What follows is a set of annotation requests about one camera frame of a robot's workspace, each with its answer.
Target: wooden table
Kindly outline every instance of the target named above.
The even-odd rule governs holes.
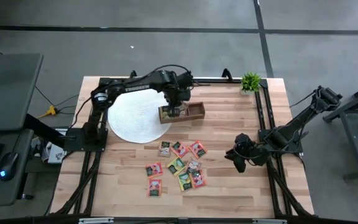
[[[98,86],[100,77],[84,77],[77,110]],[[267,79],[276,125],[291,120],[284,81]],[[264,95],[261,92],[265,108]],[[248,134],[257,141],[260,129],[255,95],[242,96],[238,84],[213,84],[198,86],[191,91],[191,101],[203,101],[206,109],[204,120],[172,124],[158,140],[148,144],[126,142],[109,130],[106,151],[102,154],[98,181],[94,195],[92,216],[109,217],[208,217],[208,218],[271,218],[272,198],[266,166],[247,165],[240,174],[232,161],[224,158],[233,147],[235,137]],[[88,119],[91,103],[87,103],[78,116],[75,127],[82,127]],[[174,158],[157,157],[160,141],[183,141],[190,145],[200,140],[208,153],[199,159],[206,176],[207,186],[182,192],[178,179],[165,165]],[[183,160],[194,157],[188,153]],[[51,212],[57,211],[76,189],[84,158],[75,152],[64,160],[52,203]],[[164,175],[161,197],[148,197],[145,165],[161,161]],[[284,155],[283,164],[287,185],[294,196],[313,213],[305,171],[299,158]],[[277,186],[280,208],[284,211],[282,193]],[[82,209],[86,205],[85,190]]]

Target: white placemat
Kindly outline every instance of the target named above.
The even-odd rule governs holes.
[[[148,143],[168,131],[171,123],[160,124],[159,106],[167,105],[162,92],[142,90],[121,94],[108,111],[111,129],[123,140]]]

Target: small green plant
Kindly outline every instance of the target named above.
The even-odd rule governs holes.
[[[243,91],[259,91],[260,76],[254,72],[247,72],[241,78]]]

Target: colorful packet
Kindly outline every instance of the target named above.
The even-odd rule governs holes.
[[[176,142],[173,146],[171,146],[171,149],[173,153],[180,158],[182,158],[189,151],[189,149],[181,142]]]
[[[202,187],[206,184],[202,170],[191,173],[190,176],[194,188]]]
[[[149,179],[147,196],[161,196],[162,180]]]
[[[189,148],[197,159],[207,152],[207,150],[199,141],[194,142]]]
[[[191,178],[188,173],[178,175],[179,186],[182,191],[192,189]]]
[[[162,175],[161,162],[156,162],[151,165],[146,165],[146,173],[149,178],[153,178],[153,177]]]
[[[168,165],[168,170],[174,175],[178,175],[180,173],[180,171],[182,171],[186,165],[185,163],[179,158],[177,157],[176,159],[174,159],[172,162],[170,162]]]
[[[169,150],[171,143],[162,141],[158,148],[158,156],[171,157],[171,150]]]
[[[189,162],[187,163],[187,170],[186,172],[188,174],[194,173],[196,171],[199,171],[201,169],[201,163],[195,161],[193,158],[190,158]]]

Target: wooden tray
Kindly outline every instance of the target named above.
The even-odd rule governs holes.
[[[190,121],[194,119],[204,119],[205,108],[203,102],[187,103],[187,109],[184,110],[184,115],[175,118],[162,118],[163,106],[158,108],[158,115],[162,124],[175,123],[180,121]]]

